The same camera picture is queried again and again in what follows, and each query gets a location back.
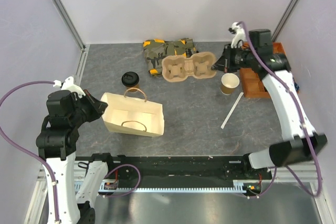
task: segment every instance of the camouflage clothing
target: camouflage clothing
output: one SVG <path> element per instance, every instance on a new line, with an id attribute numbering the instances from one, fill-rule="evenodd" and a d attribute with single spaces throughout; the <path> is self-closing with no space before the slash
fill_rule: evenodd
<path id="1" fill-rule="evenodd" d="M 152 76 L 162 74 L 162 60 L 170 55 L 184 55 L 186 58 L 196 53 L 192 39 L 183 38 L 176 41 L 150 39 L 143 43 L 143 52 Z"/>

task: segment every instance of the white wall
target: white wall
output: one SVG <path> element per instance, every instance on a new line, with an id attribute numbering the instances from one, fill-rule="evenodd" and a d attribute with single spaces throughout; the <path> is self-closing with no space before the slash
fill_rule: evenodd
<path id="1" fill-rule="evenodd" d="M 290 0 L 62 0 L 87 44 L 191 37 L 231 40 L 227 29 L 274 29 Z"/>
<path id="2" fill-rule="evenodd" d="M 76 72 L 80 50 L 51 0 L 0 0 L 0 97 L 28 81 L 65 79 Z M 37 153 L 51 85 L 26 87 L 0 108 L 0 125 Z M 0 137 L 0 223 L 23 223 L 40 164 Z"/>
<path id="3" fill-rule="evenodd" d="M 336 0 L 300 0 L 279 41 L 301 87 L 309 119 L 328 138 L 319 161 L 336 207 Z"/>

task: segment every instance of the paper bag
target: paper bag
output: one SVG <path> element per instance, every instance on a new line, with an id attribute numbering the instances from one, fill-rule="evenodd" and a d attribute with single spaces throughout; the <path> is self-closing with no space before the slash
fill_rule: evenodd
<path id="1" fill-rule="evenodd" d="M 104 93 L 101 101 L 109 106 L 102 115 L 105 126 L 110 132 L 133 134 L 140 136 L 162 136 L 164 119 L 162 104 L 150 102 L 146 94 L 140 90 L 145 99 L 124 95 Z"/>

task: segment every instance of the white stick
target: white stick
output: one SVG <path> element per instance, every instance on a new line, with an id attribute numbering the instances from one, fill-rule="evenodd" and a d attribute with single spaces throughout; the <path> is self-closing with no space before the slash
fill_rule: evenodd
<path id="1" fill-rule="evenodd" d="M 233 106 L 232 106 L 232 108 L 231 108 L 229 114 L 227 115 L 226 119 L 224 120 L 223 124 L 221 125 L 221 128 L 222 128 L 222 129 L 224 129 L 225 124 L 227 123 L 227 121 L 229 121 L 229 118 L 230 118 L 232 112 L 235 110 L 235 108 L 236 108 L 236 106 L 237 106 L 239 100 L 242 98 L 243 94 L 244 94 L 243 92 L 239 94 L 239 96 L 238 96 L 236 102 L 233 104 Z"/>

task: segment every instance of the orange box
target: orange box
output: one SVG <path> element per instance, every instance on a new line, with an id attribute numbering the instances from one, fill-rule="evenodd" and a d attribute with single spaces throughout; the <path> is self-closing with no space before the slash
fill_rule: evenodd
<path id="1" fill-rule="evenodd" d="M 273 53 L 283 53 L 285 51 L 280 42 L 273 42 Z M 254 73 L 251 68 L 241 68 L 239 71 L 240 80 L 242 82 L 244 96 L 247 98 L 270 98 L 269 93 L 265 90 L 262 81 L 257 73 Z"/>

